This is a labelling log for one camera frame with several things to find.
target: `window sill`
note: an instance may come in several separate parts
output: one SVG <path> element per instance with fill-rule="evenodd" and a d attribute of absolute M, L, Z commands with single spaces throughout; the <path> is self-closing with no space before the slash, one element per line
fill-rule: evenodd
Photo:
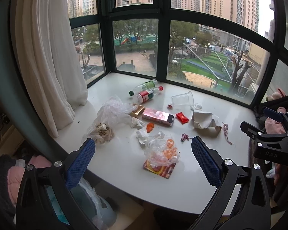
<path fill-rule="evenodd" d="M 78 150 L 82 144 L 82 136 L 96 118 L 102 104 L 114 94 L 119 96 L 123 102 L 131 102 L 128 92 L 146 81 L 140 77 L 109 73 L 88 89 L 88 102 L 85 106 L 79 106 L 75 110 L 74 122 L 59 130 L 59 137 L 55 141 L 68 153 Z M 167 105 L 171 103 L 171 96 L 186 93 L 189 90 L 171 84 L 162 83 L 160 85 L 164 87 L 161 94 L 144 103 L 144 106 L 171 114 L 177 113 L 175 108 L 171 111 L 167 109 Z M 192 155 L 191 142 L 180 142 L 181 134 L 186 133 L 190 137 L 199 135 L 210 148 L 216 149 L 223 158 L 230 158 L 237 165 L 248 166 L 249 137 L 241 132 L 240 123 L 247 121 L 254 126 L 258 125 L 253 112 L 245 107 L 201 92 L 191 92 L 194 102 L 201 103 L 204 111 L 216 114 L 220 117 L 220 122 L 223 121 L 229 125 L 228 137 L 233 145 L 229 145 L 225 141 L 223 132 L 217 134 L 213 128 L 195 130 L 193 122 L 182 125 L 175 119 L 172 127 L 156 125 L 152 132 L 153 135 L 158 130 L 163 131 L 166 135 L 172 135 L 180 151 L 179 163 L 170 179 L 167 180 L 142 169 L 146 158 L 136 139 L 135 129 L 128 125 L 122 125 L 115 129 L 114 139 L 96 148 L 96 153 L 88 169 L 106 182 L 138 198 L 163 207 L 200 214 L 213 195 L 215 188 L 209 185 Z M 183 112 L 186 117 L 192 118 L 191 110 Z M 148 186 L 147 184 L 151 182 L 156 185 Z M 189 188 L 193 189 L 188 190 L 185 186 L 181 186 L 186 183 Z M 156 186 L 161 191 L 167 191 L 167 195 L 156 194 Z M 230 214 L 238 192 L 239 188 L 237 187 L 224 212 L 225 215 Z"/>

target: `sky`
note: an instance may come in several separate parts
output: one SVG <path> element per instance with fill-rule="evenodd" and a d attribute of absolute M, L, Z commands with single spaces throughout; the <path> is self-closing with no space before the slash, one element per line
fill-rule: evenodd
<path fill-rule="evenodd" d="M 270 22 L 274 19 L 274 11 L 270 9 L 271 0 L 259 0 L 259 25 L 258 34 L 264 36 L 269 32 Z"/>

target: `plastic bottle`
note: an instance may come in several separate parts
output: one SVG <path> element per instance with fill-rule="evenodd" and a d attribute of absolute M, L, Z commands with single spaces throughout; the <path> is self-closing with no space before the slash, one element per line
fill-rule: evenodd
<path fill-rule="evenodd" d="M 134 94 L 138 94 L 141 91 L 144 91 L 148 88 L 154 88 L 158 85 L 158 81 L 153 79 L 151 81 L 145 82 L 143 84 L 140 84 L 138 86 L 136 86 L 134 89 L 132 89 L 132 91 L 129 92 L 130 96 L 133 96 Z"/>
<path fill-rule="evenodd" d="M 146 89 L 145 91 L 141 91 L 137 94 L 137 100 L 140 104 L 144 103 L 147 100 L 152 99 L 156 94 L 158 94 L 162 90 L 163 90 L 162 86 L 155 87 L 153 89 Z"/>

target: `window frame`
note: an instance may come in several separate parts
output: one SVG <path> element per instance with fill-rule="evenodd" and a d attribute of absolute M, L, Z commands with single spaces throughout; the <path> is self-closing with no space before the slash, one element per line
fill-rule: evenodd
<path fill-rule="evenodd" d="M 258 105 L 263 99 L 264 94 L 266 93 L 266 90 L 272 80 L 278 59 L 280 59 L 288 66 L 288 50 L 284 47 L 286 35 L 286 15 L 284 0 L 274 0 L 275 30 L 273 42 L 259 35 L 255 31 L 252 31 L 227 19 L 197 11 L 171 8 L 171 0 L 153 0 L 153 3 L 150 4 L 126 5 L 121 7 L 115 7 L 115 0 L 97 0 L 96 5 L 98 11 L 97 15 L 89 15 L 70 19 L 71 28 L 99 23 L 105 73 L 95 79 L 92 83 L 88 84 L 88 87 L 102 79 L 109 72 L 116 72 L 148 79 L 155 78 L 160 82 L 200 91 L 205 94 L 209 94 L 239 104 L 249 109 L 253 109 L 254 106 Z M 112 23 L 113 21 L 131 19 L 159 20 L 156 77 L 119 71 L 116 68 Z M 257 46 L 270 53 L 269 61 L 266 66 L 262 82 L 259 84 L 258 90 L 251 104 L 243 103 L 239 100 L 235 100 L 222 94 L 214 93 L 210 90 L 205 90 L 199 87 L 190 86 L 167 79 L 167 60 L 169 51 L 168 45 L 170 41 L 170 25 L 172 20 L 202 24 L 226 31 L 228 33 L 234 34 L 235 36 L 239 36 L 247 41 L 250 41 L 251 43 L 256 44 Z"/>

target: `plastic cup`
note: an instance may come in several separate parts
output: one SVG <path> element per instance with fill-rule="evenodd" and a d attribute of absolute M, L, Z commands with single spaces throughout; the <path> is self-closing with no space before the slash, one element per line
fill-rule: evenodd
<path fill-rule="evenodd" d="M 193 106 L 193 94 L 192 92 L 188 92 L 185 94 L 179 94 L 176 96 L 172 96 L 172 106 L 181 106 L 181 105 L 189 105 Z"/>

